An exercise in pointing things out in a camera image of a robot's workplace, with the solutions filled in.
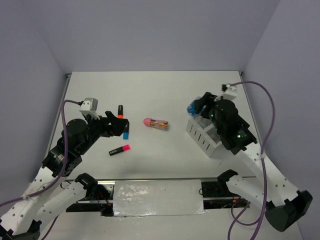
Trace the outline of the pink highlighter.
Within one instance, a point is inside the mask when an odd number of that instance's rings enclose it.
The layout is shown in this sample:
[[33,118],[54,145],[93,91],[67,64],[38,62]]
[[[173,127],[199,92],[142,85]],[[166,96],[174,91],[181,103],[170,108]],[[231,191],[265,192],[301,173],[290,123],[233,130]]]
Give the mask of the pink highlighter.
[[116,149],[113,149],[113,150],[109,151],[108,153],[109,153],[110,156],[113,156],[113,155],[116,155],[116,154],[119,154],[119,153],[122,153],[122,152],[126,152],[126,151],[128,151],[130,149],[131,149],[131,147],[128,144],[126,144],[126,145],[123,145],[123,146],[118,147]]

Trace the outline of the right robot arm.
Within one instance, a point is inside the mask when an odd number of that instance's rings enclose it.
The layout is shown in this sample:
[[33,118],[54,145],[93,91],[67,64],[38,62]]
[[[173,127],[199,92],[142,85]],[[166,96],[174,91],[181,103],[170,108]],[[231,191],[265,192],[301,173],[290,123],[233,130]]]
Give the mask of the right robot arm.
[[209,120],[218,135],[219,143],[243,161],[261,180],[261,189],[240,179],[234,170],[222,173],[218,179],[218,192],[223,196],[240,194],[251,203],[262,207],[270,225],[284,232],[303,217],[313,200],[307,191],[300,191],[280,172],[264,154],[262,146],[250,132],[250,125],[239,115],[233,96],[216,96],[206,92],[192,103],[196,117]]

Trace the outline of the pink-capped pen tube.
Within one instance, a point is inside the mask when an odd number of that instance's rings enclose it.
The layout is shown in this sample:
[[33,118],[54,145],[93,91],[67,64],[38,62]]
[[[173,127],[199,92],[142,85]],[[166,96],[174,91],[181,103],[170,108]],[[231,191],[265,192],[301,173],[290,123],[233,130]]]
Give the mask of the pink-capped pen tube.
[[165,120],[153,119],[150,117],[145,118],[143,120],[143,124],[147,127],[164,130],[164,131],[166,131],[169,126],[169,123]]

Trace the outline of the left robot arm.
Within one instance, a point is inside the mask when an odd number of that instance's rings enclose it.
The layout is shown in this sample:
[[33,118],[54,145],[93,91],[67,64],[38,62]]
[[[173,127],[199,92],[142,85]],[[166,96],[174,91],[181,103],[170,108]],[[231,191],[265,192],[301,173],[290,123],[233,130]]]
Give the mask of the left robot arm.
[[65,152],[65,141],[61,137],[48,152],[22,199],[1,216],[2,240],[37,240],[41,230],[75,202],[112,199],[112,191],[88,173],[78,175],[65,190],[50,197],[100,137],[119,137],[124,132],[127,119],[118,118],[110,111],[105,114],[97,119],[86,115],[67,123],[68,152]]

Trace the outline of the blue slime jar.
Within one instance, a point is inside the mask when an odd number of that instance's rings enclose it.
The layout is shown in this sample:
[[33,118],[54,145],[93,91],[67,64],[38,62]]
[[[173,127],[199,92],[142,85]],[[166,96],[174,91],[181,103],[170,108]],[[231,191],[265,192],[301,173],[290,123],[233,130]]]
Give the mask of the blue slime jar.
[[201,97],[197,96],[192,103],[190,103],[187,107],[187,112],[190,116],[195,118],[198,114],[195,112],[196,106],[195,106],[195,101],[199,100]]

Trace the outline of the blue highlighter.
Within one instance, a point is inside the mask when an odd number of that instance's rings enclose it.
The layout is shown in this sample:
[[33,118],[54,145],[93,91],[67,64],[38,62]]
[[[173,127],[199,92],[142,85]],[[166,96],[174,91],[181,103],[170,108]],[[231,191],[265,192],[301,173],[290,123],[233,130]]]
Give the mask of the blue highlighter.
[[124,128],[124,131],[123,131],[123,139],[124,140],[129,139],[129,130],[130,130],[130,123],[128,122]]

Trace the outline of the orange highlighter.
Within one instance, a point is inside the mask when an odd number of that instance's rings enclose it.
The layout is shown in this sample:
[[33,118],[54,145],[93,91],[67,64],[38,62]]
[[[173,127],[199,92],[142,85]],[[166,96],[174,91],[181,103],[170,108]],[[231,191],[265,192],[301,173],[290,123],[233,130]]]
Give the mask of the orange highlighter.
[[117,116],[120,119],[122,119],[124,117],[123,105],[118,106]]

